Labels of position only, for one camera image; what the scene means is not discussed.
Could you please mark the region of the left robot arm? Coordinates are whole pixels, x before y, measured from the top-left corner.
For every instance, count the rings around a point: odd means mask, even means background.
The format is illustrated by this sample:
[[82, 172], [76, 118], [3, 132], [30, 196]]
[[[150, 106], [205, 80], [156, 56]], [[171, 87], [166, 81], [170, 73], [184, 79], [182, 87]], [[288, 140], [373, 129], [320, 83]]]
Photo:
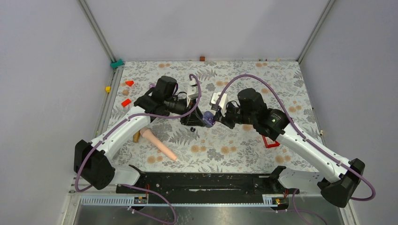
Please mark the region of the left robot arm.
[[194, 74], [189, 79], [186, 99], [175, 100], [179, 86], [176, 79], [162, 76], [111, 128], [89, 142], [80, 140], [75, 145], [73, 165], [77, 174], [75, 191], [81, 193], [92, 187], [102, 190], [108, 185], [128, 186], [135, 193], [143, 191], [146, 181], [138, 169], [116, 165], [113, 158], [135, 133], [146, 129], [156, 118], [181, 119], [197, 110], [200, 81]]

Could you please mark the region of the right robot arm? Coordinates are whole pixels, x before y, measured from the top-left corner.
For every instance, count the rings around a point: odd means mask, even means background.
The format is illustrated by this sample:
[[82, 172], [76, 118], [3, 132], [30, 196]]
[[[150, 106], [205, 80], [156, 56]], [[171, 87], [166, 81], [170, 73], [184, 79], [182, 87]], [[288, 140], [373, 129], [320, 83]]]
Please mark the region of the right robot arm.
[[355, 173], [362, 175], [365, 164], [358, 158], [349, 160], [312, 138], [290, 122], [283, 111], [267, 107], [254, 89], [244, 89], [237, 97], [239, 105], [235, 106], [226, 94], [213, 93], [210, 105], [216, 111], [215, 121], [231, 129], [236, 124], [252, 125], [260, 135], [294, 151], [317, 170], [305, 172], [280, 166], [269, 180], [270, 189], [275, 193], [286, 188], [319, 193], [329, 203], [344, 208], [360, 183]]

